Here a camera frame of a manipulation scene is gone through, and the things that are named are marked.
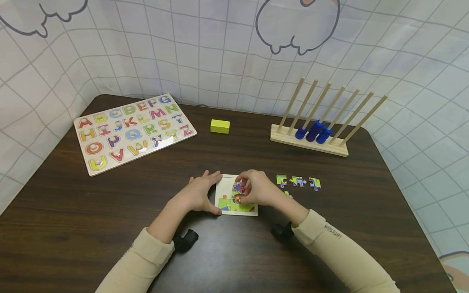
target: child's left hand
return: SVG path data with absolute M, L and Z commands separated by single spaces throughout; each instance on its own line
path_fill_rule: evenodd
M 206 170 L 201 177 L 191 177 L 189 184 L 178 192 L 173 200 L 185 206 L 187 211 L 207 211 L 214 215 L 221 215 L 221 210 L 215 207 L 207 197 L 210 187 L 220 181 L 221 178 L 220 171 L 209 175 L 209 171 Z

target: beige sleeve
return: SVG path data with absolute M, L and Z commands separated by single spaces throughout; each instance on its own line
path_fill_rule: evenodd
M 174 251 L 144 228 L 124 256 L 114 265 L 96 293 L 146 293 Z
M 292 229 L 298 240 L 321 258 L 352 293 L 399 293 L 395 282 L 363 248 L 310 210 Z

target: white grid backdrop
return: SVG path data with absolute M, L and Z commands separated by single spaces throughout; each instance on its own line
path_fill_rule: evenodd
M 69 23 L 49 18 L 47 38 L 0 22 L 0 210 L 100 93 L 281 115 L 305 76 L 320 82 L 303 116 L 327 82 L 317 116 L 347 85 L 329 120 L 355 88 L 348 110 L 376 95 L 353 123 L 389 95 L 364 127 L 435 252 L 469 251 L 469 2 L 341 1 L 332 38 L 304 56 L 261 42 L 261 4 L 90 0 Z

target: blue stacking piece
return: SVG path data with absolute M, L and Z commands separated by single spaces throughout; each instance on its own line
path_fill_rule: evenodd
M 303 128 L 300 126 L 295 133 L 295 137 L 298 139 L 303 139 L 303 137 L 305 136 L 307 132 L 308 132 L 308 128 Z
M 321 132 L 323 128 L 324 122 L 319 122 L 319 120 L 316 120 L 316 122 L 314 122 L 313 126 L 311 126 L 310 131 L 306 135 L 306 140 L 309 142 L 313 142 L 316 139 L 316 136 Z
M 321 133 L 318 135 L 316 138 L 316 142 L 323 144 L 327 140 L 328 137 L 330 137 L 332 134 L 332 129 L 324 128 Z

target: child's right hand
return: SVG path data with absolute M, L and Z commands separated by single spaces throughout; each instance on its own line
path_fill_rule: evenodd
M 234 181 L 241 181 L 241 184 L 246 187 L 244 191 L 245 196 L 241 197 L 241 204 L 257 203 L 276 207 L 278 199 L 285 196 L 285 194 L 267 178 L 263 171 L 244 171 L 239 174 Z

